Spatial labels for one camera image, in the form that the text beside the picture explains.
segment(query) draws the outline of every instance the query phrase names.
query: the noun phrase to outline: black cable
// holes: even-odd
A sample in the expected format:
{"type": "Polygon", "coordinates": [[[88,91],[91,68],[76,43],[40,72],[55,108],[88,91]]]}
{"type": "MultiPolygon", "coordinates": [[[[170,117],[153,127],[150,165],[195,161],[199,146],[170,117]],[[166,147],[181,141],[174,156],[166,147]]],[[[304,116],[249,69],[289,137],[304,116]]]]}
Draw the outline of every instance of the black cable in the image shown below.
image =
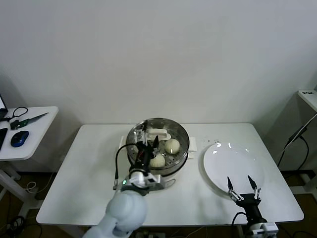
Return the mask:
{"type": "Polygon", "coordinates": [[[293,236],[284,228],[282,227],[281,225],[277,225],[280,229],[282,228],[283,231],[285,231],[287,233],[287,235],[290,237],[290,238],[293,238],[293,236]]]}
{"type": "Polygon", "coordinates": [[[21,234],[24,229],[25,219],[22,216],[17,216],[8,224],[9,228],[7,230],[7,234],[9,237],[13,238],[17,235],[21,234]]]}
{"type": "Polygon", "coordinates": [[[282,153],[282,155],[281,155],[281,158],[279,158],[279,161],[278,161],[278,163],[277,163],[277,166],[278,166],[278,167],[279,167],[279,165],[280,165],[281,162],[282,162],[283,156],[284,156],[284,154],[285,154],[285,148],[286,148],[286,146],[288,146],[289,142],[290,142],[290,141],[288,141],[288,142],[286,143],[286,145],[284,146],[284,151],[283,151],[283,153],[282,153]]]}
{"type": "Polygon", "coordinates": [[[26,114],[28,111],[29,111],[29,110],[28,110],[26,107],[18,107],[18,108],[16,108],[16,109],[13,111],[13,113],[12,113],[12,118],[19,118],[20,116],[26,114]],[[18,115],[18,116],[16,116],[16,115],[15,115],[15,112],[16,112],[18,109],[21,109],[21,108],[25,109],[25,112],[22,113],[22,114],[20,114],[20,115],[18,115]]]}
{"type": "Polygon", "coordinates": [[[10,120],[13,119],[13,118],[19,118],[20,116],[26,114],[28,111],[29,111],[29,109],[27,109],[26,107],[18,107],[18,108],[16,108],[16,109],[13,111],[12,117],[2,118],[2,119],[0,119],[0,121],[10,121],[10,120]],[[22,113],[22,114],[20,114],[20,115],[16,115],[15,112],[16,112],[17,110],[21,109],[21,108],[25,109],[25,112],[22,113]]]}
{"type": "Polygon", "coordinates": [[[232,223],[231,223],[231,237],[232,237],[232,238],[234,238],[234,230],[233,230],[234,221],[236,220],[237,216],[239,216],[239,215],[241,215],[241,214],[247,216],[247,214],[245,214],[244,212],[238,212],[238,213],[234,216],[234,218],[233,218],[233,220],[232,220],[232,223]]]}
{"type": "Polygon", "coordinates": [[[304,165],[304,163],[306,162],[306,160],[307,160],[307,158],[308,158],[308,155],[309,155],[309,146],[308,146],[307,141],[304,139],[304,137],[303,137],[303,136],[300,136],[299,138],[300,138],[302,141],[304,141],[304,143],[306,144],[306,147],[307,147],[307,153],[306,153],[306,157],[305,157],[304,161],[303,161],[303,162],[302,162],[302,164],[298,167],[298,169],[297,169],[297,170],[300,170],[300,169],[301,169],[301,167],[304,165]]]}
{"type": "Polygon", "coordinates": [[[39,235],[39,237],[38,237],[38,238],[41,238],[42,233],[43,233],[43,228],[42,228],[42,226],[41,226],[40,224],[29,224],[29,225],[26,225],[25,227],[30,227],[30,226],[38,226],[38,227],[41,229],[40,235],[39,235]]]}
{"type": "Polygon", "coordinates": [[[298,167],[298,169],[297,169],[296,171],[298,171],[298,170],[300,170],[300,169],[302,168],[302,166],[305,164],[305,162],[306,162],[306,160],[307,160],[307,158],[308,158],[308,155],[309,155],[309,145],[308,145],[307,141],[304,139],[303,136],[300,136],[299,138],[300,138],[302,141],[304,141],[304,143],[306,144],[307,152],[306,152],[306,156],[305,156],[304,161],[302,162],[302,164],[298,167]]]}
{"type": "Polygon", "coordinates": [[[135,143],[129,143],[129,144],[122,145],[122,146],[118,149],[118,151],[117,151],[117,153],[116,153],[116,155],[115,155],[115,176],[114,176],[114,179],[118,179],[118,178],[119,178],[119,171],[118,171],[118,155],[119,155],[119,152],[120,152],[123,148],[125,148],[125,147],[127,147],[127,146],[129,146],[129,145],[136,145],[136,144],[135,144],[135,143]]]}
{"type": "Polygon", "coordinates": [[[308,234],[310,235],[311,237],[315,237],[317,238],[317,236],[314,236],[313,234],[309,233],[309,232],[306,232],[306,231],[297,231],[293,234],[293,238],[295,238],[295,235],[298,234],[298,233],[305,233],[305,234],[308,234]]]}

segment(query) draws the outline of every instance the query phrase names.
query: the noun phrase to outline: metal pot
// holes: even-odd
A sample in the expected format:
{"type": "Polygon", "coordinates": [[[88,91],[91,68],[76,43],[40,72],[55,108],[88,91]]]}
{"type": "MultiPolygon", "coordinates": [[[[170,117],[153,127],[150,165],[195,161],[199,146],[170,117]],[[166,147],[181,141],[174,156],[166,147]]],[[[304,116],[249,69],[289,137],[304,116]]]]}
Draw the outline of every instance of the metal pot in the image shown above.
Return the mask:
{"type": "MultiPolygon", "coordinates": [[[[177,122],[166,119],[166,118],[151,118],[147,119],[148,121],[148,128],[153,129],[165,129],[167,133],[170,134],[172,139],[176,139],[180,143],[180,151],[176,155],[170,155],[165,152],[165,141],[161,140],[159,142],[159,152],[163,154],[165,157],[165,166],[161,168],[151,168],[151,173],[153,175],[162,175],[163,177],[169,176],[174,174],[175,172],[179,171],[183,165],[187,161],[188,157],[188,149],[189,149],[189,136],[186,130],[177,122]]],[[[135,143],[135,131],[141,129],[142,124],[141,122],[135,125],[129,132],[127,136],[126,143],[135,143]]],[[[128,146],[128,159],[131,164],[134,164],[137,151],[134,146],[128,146]]]]}

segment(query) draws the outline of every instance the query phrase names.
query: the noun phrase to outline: blue mouse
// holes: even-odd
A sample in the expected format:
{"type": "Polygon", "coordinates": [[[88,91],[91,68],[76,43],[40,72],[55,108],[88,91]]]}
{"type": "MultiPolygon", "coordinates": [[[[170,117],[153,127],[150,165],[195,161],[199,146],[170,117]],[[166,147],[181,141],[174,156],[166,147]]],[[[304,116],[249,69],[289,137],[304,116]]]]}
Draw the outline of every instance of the blue mouse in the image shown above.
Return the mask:
{"type": "Polygon", "coordinates": [[[14,134],[11,139],[11,145],[13,147],[20,147],[24,144],[26,138],[28,138],[29,132],[27,130],[22,130],[14,134]]]}

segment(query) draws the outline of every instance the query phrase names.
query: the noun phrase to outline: cable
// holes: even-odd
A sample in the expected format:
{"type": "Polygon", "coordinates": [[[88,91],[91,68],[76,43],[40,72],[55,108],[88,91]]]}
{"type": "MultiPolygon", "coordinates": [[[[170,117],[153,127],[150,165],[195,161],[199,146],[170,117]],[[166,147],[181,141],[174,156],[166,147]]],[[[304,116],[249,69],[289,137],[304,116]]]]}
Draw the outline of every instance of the cable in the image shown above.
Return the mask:
{"type": "Polygon", "coordinates": [[[26,225],[25,227],[30,227],[30,226],[38,226],[38,227],[41,229],[40,235],[39,235],[39,237],[38,237],[38,238],[41,238],[42,233],[43,233],[43,228],[42,228],[42,226],[41,226],[40,224],[30,224],[30,225],[26,225]]]}
{"type": "Polygon", "coordinates": [[[129,144],[122,145],[122,146],[118,149],[118,151],[117,151],[117,153],[116,153],[116,155],[115,155],[115,176],[114,176],[114,179],[118,179],[118,178],[119,178],[119,171],[118,171],[118,155],[119,155],[119,152],[120,152],[123,148],[125,148],[125,147],[127,147],[127,146],[129,146],[129,145],[136,145],[136,144],[135,144],[135,143],[129,143],[129,144]]]}
{"type": "Polygon", "coordinates": [[[307,141],[304,139],[304,137],[303,137],[303,136],[300,136],[299,138],[300,138],[302,141],[304,141],[304,143],[306,144],[306,147],[307,147],[307,153],[306,153],[306,157],[305,157],[304,161],[303,161],[303,162],[302,162],[302,164],[298,167],[298,169],[297,169],[297,170],[300,170],[300,169],[301,169],[301,167],[304,165],[304,163],[306,162],[306,160],[307,160],[307,158],[308,158],[308,155],[309,155],[309,146],[308,146],[307,141]]]}
{"type": "Polygon", "coordinates": [[[283,149],[283,151],[282,151],[281,153],[283,153],[283,152],[287,149],[287,147],[288,147],[290,144],[292,144],[292,143],[298,138],[298,135],[302,132],[302,130],[304,130],[304,128],[306,128],[306,126],[308,126],[309,123],[311,123],[311,121],[312,121],[316,116],[317,116],[317,113],[315,113],[315,114],[313,115],[313,117],[310,118],[310,119],[308,120],[308,122],[307,122],[304,126],[301,127],[301,129],[299,129],[299,131],[297,132],[297,134],[294,136],[294,138],[293,138],[289,143],[286,144],[286,146],[284,147],[284,149],[283,149]]]}
{"type": "Polygon", "coordinates": [[[189,233],[189,234],[186,236],[186,238],[188,238],[189,236],[191,236],[193,233],[196,233],[197,231],[201,230],[202,228],[204,228],[204,227],[200,227],[200,228],[198,228],[197,230],[195,230],[195,231],[189,233]]]}
{"type": "Polygon", "coordinates": [[[315,236],[315,235],[313,235],[313,234],[311,234],[311,233],[309,233],[309,232],[306,232],[306,231],[296,231],[296,232],[294,232],[293,235],[291,235],[291,234],[290,234],[284,227],[282,227],[281,225],[277,225],[277,226],[278,226],[280,229],[284,230],[290,238],[295,238],[296,234],[298,234],[298,233],[305,233],[305,234],[308,234],[308,235],[310,235],[310,236],[312,236],[312,237],[317,238],[317,236],[315,236]]]}
{"type": "Polygon", "coordinates": [[[12,117],[2,118],[2,119],[0,119],[0,121],[10,121],[10,120],[13,119],[13,118],[19,118],[20,116],[26,114],[28,111],[29,111],[29,110],[28,110],[26,107],[18,107],[18,108],[16,108],[16,109],[13,111],[12,117]],[[18,109],[21,109],[21,108],[25,109],[25,112],[22,113],[22,114],[20,114],[20,115],[15,115],[15,112],[16,112],[18,109]]]}
{"type": "Polygon", "coordinates": [[[284,227],[282,227],[281,225],[277,225],[277,226],[279,228],[282,228],[282,230],[284,230],[290,238],[293,238],[293,236],[284,227]]]}
{"type": "Polygon", "coordinates": [[[171,237],[174,236],[175,234],[177,234],[180,230],[181,230],[181,228],[178,229],[177,231],[175,231],[175,232],[171,235],[171,237]]]}
{"type": "Polygon", "coordinates": [[[238,213],[234,216],[234,218],[233,218],[233,220],[232,220],[232,223],[231,223],[231,237],[232,237],[232,238],[234,238],[234,230],[233,230],[233,228],[234,228],[234,221],[236,220],[237,216],[239,216],[239,215],[241,215],[241,214],[247,216],[247,214],[245,214],[244,212],[238,212],[238,213]]]}
{"type": "Polygon", "coordinates": [[[297,231],[297,232],[294,232],[293,238],[295,238],[295,235],[298,234],[298,233],[305,233],[305,234],[310,235],[311,237],[317,238],[317,236],[314,236],[313,234],[311,234],[311,233],[309,233],[309,232],[306,232],[306,231],[297,231]]]}
{"type": "Polygon", "coordinates": [[[197,231],[201,230],[202,228],[204,228],[204,227],[200,227],[200,228],[198,228],[197,230],[194,230],[193,232],[189,233],[186,237],[184,237],[184,236],[175,236],[175,237],[170,237],[170,238],[188,238],[188,237],[191,236],[193,233],[196,233],[197,231]]]}
{"type": "Polygon", "coordinates": [[[282,159],[283,159],[284,154],[285,154],[285,151],[283,151],[281,157],[279,158],[279,161],[278,161],[278,163],[277,163],[277,166],[278,166],[278,167],[279,167],[279,165],[281,164],[281,161],[282,161],[282,159]]]}
{"type": "Polygon", "coordinates": [[[13,238],[21,234],[25,225],[25,220],[22,216],[15,217],[10,223],[6,234],[13,238]]]}
{"type": "MultiPolygon", "coordinates": [[[[303,161],[302,164],[298,167],[298,169],[296,169],[295,171],[298,171],[298,170],[301,169],[301,167],[305,164],[305,162],[306,162],[306,160],[307,160],[307,158],[308,158],[308,155],[309,155],[309,146],[308,146],[307,141],[304,139],[303,136],[300,136],[299,138],[300,138],[302,141],[304,141],[304,143],[306,144],[307,152],[306,152],[306,156],[305,156],[304,161],[303,161]]],[[[293,175],[295,175],[295,174],[289,175],[289,176],[285,177],[285,179],[288,179],[289,177],[292,177],[293,175]]]]}
{"type": "Polygon", "coordinates": [[[12,118],[19,118],[20,116],[26,114],[28,111],[29,111],[29,110],[28,110],[26,107],[18,107],[18,108],[16,108],[16,109],[13,111],[13,113],[12,113],[12,118]],[[20,115],[18,115],[18,116],[16,116],[16,115],[15,115],[15,112],[16,112],[18,109],[21,109],[21,108],[25,109],[25,112],[22,113],[22,114],[20,114],[20,115]]]}
{"type": "Polygon", "coordinates": [[[50,179],[49,179],[49,181],[48,181],[48,183],[45,185],[45,187],[44,188],[42,188],[40,191],[37,191],[37,192],[32,192],[31,190],[32,189],[34,189],[35,187],[36,187],[36,182],[34,182],[34,181],[31,181],[31,182],[29,182],[27,185],[26,185],[26,188],[24,189],[24,190],[26,190],[28,193],[31,193],[31,194],[36,194],[36,193],[39,193],[39,192],[42,192],[42,191],[44,191],[48,186],[49,186],[49,184],[50,184],[50,182],[51,182],[51,180],[52,180],[52,177],[53,177],[53,174],[54,174],[55,172],[53,172],[52,174],[51,174],[51,177],[50,177],[50,179]]]}

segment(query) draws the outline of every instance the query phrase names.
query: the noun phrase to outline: floor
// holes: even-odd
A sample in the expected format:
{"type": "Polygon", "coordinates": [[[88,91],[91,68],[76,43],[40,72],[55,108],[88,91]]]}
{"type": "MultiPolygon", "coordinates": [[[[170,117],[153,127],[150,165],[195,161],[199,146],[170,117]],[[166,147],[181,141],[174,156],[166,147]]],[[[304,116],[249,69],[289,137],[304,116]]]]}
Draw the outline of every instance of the floor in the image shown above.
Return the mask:
{"type": "MultiPolygon", "coordinates": [[[[21,186],[25,187],[26,184],[30,181],[35,181],[38,184],[38,187],[43,188],[51,174],[22,174],[22,179],[18,182],[21,186]]],[[[303,185],[303,181],[299,176],[292,176],[286,179],[287,183],[290,186],[298,186],[303,185]]],[[[47,192],[49,190],[49,186],[43,192],[40,192],[36,195],[37,199],[44,199],[47,192]]],[[[289,238],[290,236],[287,234],[293,234],[295,231],[306,231],[317,237],[317,203],[311,195],[296,195],[295,196],[298,203],[300,204],[305,218],[300,222],[294,223],[284,223],[281,224],[280,231],[278,233],[278,238],[289,238]]],[[[8,235],[5,235],[5,224],[7,220],[10,221],[19,213],[19,210],[22,206],[22,203],[13,195],[9,195],[7,192],[4,198],[0,201],[0,238],[8,238],[8,235]]],[[[35,216],[38,210],[33,210],[29,212],[28,217],[26,219],[26,227],[23,232],[17,236],[17,238],[39,238],[41,233],[41,228],[36,224],[35,216]]],[[[68,234],[60,230],[55,226],[41,226],[43,233],[41,238],[70,238],[68,234]]],[[[136,232],[163,232],[166,233],[166,237],[186,237],[191,232],[199,229],[199,227],[172,227],[172,228],[140,228],[132,234],[132,238],[135,237],[136,232]]],[[[196,231],[190,238],[230,238],[231,237],[231,227],[203,227],[200,230],[196,231]]],[[[234,229],[234,237],[237,237],[236,229],[234,229]]],[[[312,238],[313,236],[307,235],[305,233],[300,233],[295,236],[295,238],[312,238]]]]}

